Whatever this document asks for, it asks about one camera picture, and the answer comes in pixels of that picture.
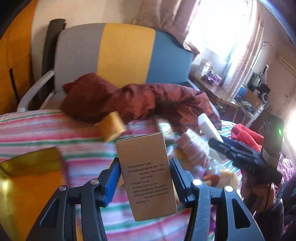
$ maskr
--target brown curtain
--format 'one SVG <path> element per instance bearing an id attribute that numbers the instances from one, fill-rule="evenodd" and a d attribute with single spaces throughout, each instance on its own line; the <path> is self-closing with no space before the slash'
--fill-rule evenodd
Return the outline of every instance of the brown curtain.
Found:
<path id="1" fill-rule="evenodd" d="M 168 32 L 183 48 L 199 54 L 196 47 L 185 42 L 199 3 L 200 0 L 144 0 L 136 24 Z"/>
<path id="2" fill-rule="evenodd" d="M 235 97 L 246 80 L 253 63 L 256 60 L 263 36 L 263 6 L 257 0 L 250 1 L 251 15 L 249 27 L 250 38 L 246 45 L 238 45 L 233 53 L 234 60 L 225 78 L 223 89 L 229 97 Z"/>

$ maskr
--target bed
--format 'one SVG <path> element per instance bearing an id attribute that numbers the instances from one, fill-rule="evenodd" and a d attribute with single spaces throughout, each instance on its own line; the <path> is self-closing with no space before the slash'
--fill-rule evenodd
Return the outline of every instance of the bed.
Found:
<path id="1" fill-rule="evenodd" d="M 229 137 L 235 124 L 222 121 L 219 133 Z M 157 132 L 154 119 L 133 121 L 120 138 Z M 0 162 L 28 152 L 56 146 L 67 164 L 71 187 L 84 185 L 108 168 L 117 155 L 115 142 L 104 143 L 94 126 L 74 121 L 60 110 L 38 110 L 0 116 Z M 225 164 L 241 179 L 240 170 Z M 183 240 L 190 210 L 153 220 L 135 222 L 124 186 L 117 187 L 113 201 L 101 209 L 105 231 L 112 240 Z"/>

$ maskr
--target chair armrest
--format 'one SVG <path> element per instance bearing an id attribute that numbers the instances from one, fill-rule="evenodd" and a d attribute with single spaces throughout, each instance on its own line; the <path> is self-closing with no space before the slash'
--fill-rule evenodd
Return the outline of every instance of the chair armrest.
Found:
<path id="1" fill-rule="evenodd" d="M 45 75 L 43 75 L 22 97 L 18 107 L 17 112 L 28 111 L 28 105 L 33 97 L 38 93 L 38 91 L 54 76 L 54 71 L 50 70 Z"/>

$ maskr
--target cardboard box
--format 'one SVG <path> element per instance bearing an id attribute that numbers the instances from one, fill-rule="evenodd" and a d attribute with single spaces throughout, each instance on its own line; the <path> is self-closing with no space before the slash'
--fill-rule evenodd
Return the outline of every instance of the cardboard box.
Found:
<path id="1" fill-rule="evenodd" d="M 177 212 L 162 133 L 118 140 L 116 147 L 135 221 Z"/>

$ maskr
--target hand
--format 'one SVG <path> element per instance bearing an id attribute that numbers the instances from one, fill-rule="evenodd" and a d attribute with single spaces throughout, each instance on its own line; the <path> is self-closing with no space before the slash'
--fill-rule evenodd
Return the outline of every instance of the hand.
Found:
<path id="1" fill-rule="evenodd" d="M 242 187 L 241 187 L 241 195 L 244 198 L 248 198 L 251 193 L 263 197 L 262 202 L 257 209 L 257 212 L 263 212 L 266 205 L 266 199 L 268 196 L 269 186 L 268 184 L 259 184 L 259 185 L 252 185 L 253 177 L 247 174 L 246 172 L 242 171 Z M 266 210 L 271 209 L 274 206 L 275 202 L 275 190 L 274 184 L 271 184 L 271 189 L 269 192 L 268 203 Z"/>

